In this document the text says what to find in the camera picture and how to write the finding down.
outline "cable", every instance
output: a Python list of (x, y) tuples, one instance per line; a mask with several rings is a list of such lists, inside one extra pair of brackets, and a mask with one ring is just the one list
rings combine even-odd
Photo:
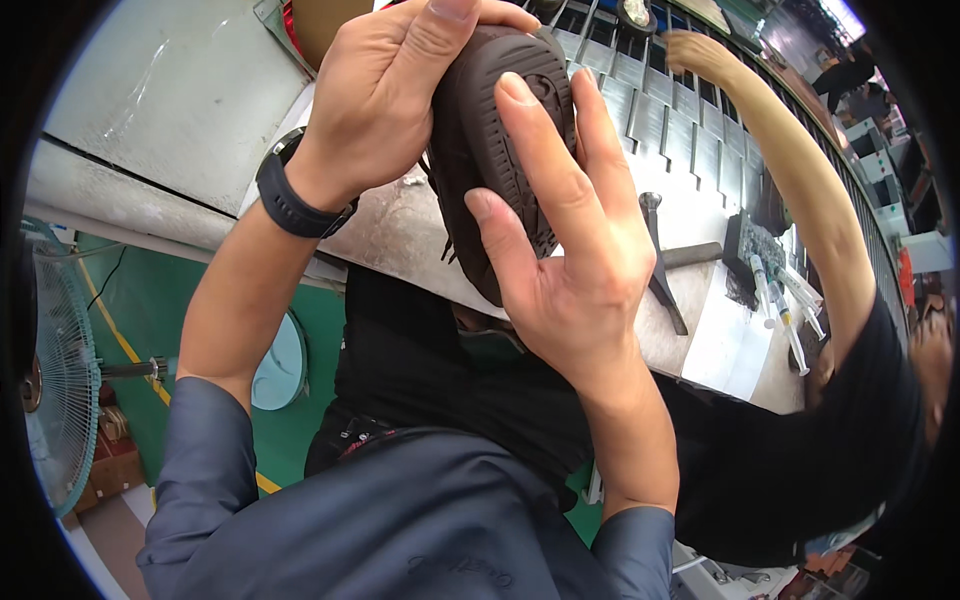
[(107, 278), (104, 279), (104, 284), (100, 286), (100, 291), (97, 292), (97, 295), (93, 297), (93, 300), (90, 301), (90, 304), (86, 306), (86, 310), (90, 310), (90, 306), (93, 306), (93, 302), (97, 301), (100, 298), (100, 295), (104, 293), (104, 290), (107, 289), (107, 284), (110, 282), (110, 278), (113, 277), (113, 274), (116, 273), (117, 269), (120, 268), (120, 263), (123, 262), (123, 255), (127, 253), (127, 248), (129, 246), (124, 246), (123, 250), (120, 251), (120, 258), (117, 258), (117, 264), (113, 265), (113, 270), (109, 272)]

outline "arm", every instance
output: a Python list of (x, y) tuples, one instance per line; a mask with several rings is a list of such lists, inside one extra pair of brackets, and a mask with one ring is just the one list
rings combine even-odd
[[(317, 75), (306, 134), (286, 166), (294, 191), (320, 210), (339, 212), (364, 190), (406, 173), (429, 139), (437, 82), (478, 20), (527, 32), (540, 24), (494, 0), (410, 0), (341, 27)], [(178, 379), (215, 383), (249, 413), (253, 375), (316, 246), (254, 204), (190, 301)]]
[(673, 513), (680, 479), (673, 426), (634, 334), (656, 254), (588, 70), (574, 75), (572, 89), (583, 170), (523, 80), (507, 73), (494, 89), (564, 256), (537, 260), (516, 214), (491, 190), (471, 190), (465, 200), (517, 334), (580, 395), (604, 478), (604, 519), (644, 506)]
[(839, 369), (874, 306), (876, 280), (847, 190), (773, 90), (706, 36), (673, 33), (667, 61), (724, 89), (750, 129), (824, 287)]

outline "person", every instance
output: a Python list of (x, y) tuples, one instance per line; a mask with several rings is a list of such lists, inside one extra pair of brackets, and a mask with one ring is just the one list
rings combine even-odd
[(890, 106), (897, 103), (897, 98), (878, 84), (869, 82), (862, 89), (857, 89), (847, 97), (846, 113), (851, 125), (856, 125), (867, 119), (874, 119), (880, 126), (887, 115)]
[(818, 96), (829, 94), (827, 110), (834, 114), (841, 96), (864, 85), (874, 76), (875, 67), (874, 53), (866, 37), (861, 37), (850, 46), (845, 60), (831, 66), (813, 82), (813, 90)]
[[(539, 26), (495, 0), (408, 0), (340, 28), (284, 167), (303, 202), (339, 212), (417, 162), (434, 88), (478, 22)], [(136, 560), (155, 599), (669, 597), (676, 448), (634, 334), (656, 256), (587, 70), (572, 91), (579, 162), (523, 80), (506, 73), (494, 89), (565, 256), (538, 261), (490, 190), (465, 197), (533, 354), (487, 377), (462, 360), (448, 301), (350, 267), (337, 399), (308, 476), (259, 499), (252, 378), (317, 240), (287, 233), (262, 202), (240, 219), (183, 324)], [(555, 483), (590, 454), (606, 502), (588, 550)]]
[(896, 513), (921, 481), (921, 387), (851, 199), (810, 134), (709, 37), (669, 34), (667, 62), (719, 85), (756, 140), (823, 287), (832, 370), (818, 406), (790, 415), (658, 378), (680, 455), (677, 540), (725, 563), (802, 563)]

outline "black watch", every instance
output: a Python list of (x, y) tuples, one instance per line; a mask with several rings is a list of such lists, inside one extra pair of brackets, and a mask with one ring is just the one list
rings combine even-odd
[(290, 187), (283, 166), (290, 161), (303, 139), (306, 128), (299, 127), (287, 133), (274, 144), (256, 172), (260, 200), (270, 218), (284, 231), (298, 237), (325, 238), (344, 226), (357, 209), (354, 198), (341, 212), (317, 210), (304, 202)]

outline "electric fan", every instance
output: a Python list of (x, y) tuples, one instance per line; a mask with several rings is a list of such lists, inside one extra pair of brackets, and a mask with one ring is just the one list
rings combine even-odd
[(36, 475), (61, 517), (77, 503), (93, 463), (100, 369), (77, 258), (39, 221), (23, 219), (20, 230), (24, 252), (32, 247), (36, 282), (36, 353), (22, 387), (24, 416)]

